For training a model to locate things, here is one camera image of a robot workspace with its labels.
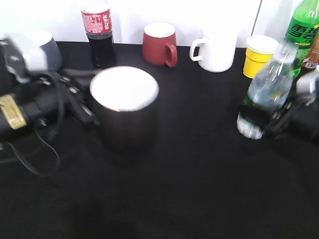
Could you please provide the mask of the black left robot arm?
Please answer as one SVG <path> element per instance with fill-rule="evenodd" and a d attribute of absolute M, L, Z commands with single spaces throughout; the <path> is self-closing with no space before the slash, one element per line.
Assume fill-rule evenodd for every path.
<path fill-rule="evenodd" d="M 46 138 L 52 141 L 64 119 L 73 114 L 82 123 L 90 124 L 94 114 L 86 107 L 91 80 L 100 70 L 63 69 L 41 72 L 27 84 L 0 98 L 0 138 L 10 140 L 30 129 L 53 122 Z"/>

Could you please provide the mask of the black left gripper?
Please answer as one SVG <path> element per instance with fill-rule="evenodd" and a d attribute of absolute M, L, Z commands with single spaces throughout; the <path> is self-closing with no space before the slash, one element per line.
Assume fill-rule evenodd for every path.
<path fill-rule="evenodd" d="M 51 86 L 37 97 L 41 116 L 56 116 L 62 121 L 71 114 L 83 125 L 96 125 L 98 120 L 87 106 L 89 85 L 99 70 L 62 69 L 60 72 L 44 72 L 40 78 Z"/>

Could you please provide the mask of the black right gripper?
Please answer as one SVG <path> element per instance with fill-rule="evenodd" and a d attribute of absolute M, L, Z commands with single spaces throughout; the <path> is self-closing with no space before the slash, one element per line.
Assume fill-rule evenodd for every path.
<path fill-rule="evenodd" d="M 239 106 L 244 119 L 259 127 L 265 127 L 266 136 L 297 136 L 319 145 L 319 99 L 311 103 L 289 101 L 282 108 L 271 112 L 261 106 Z"/>

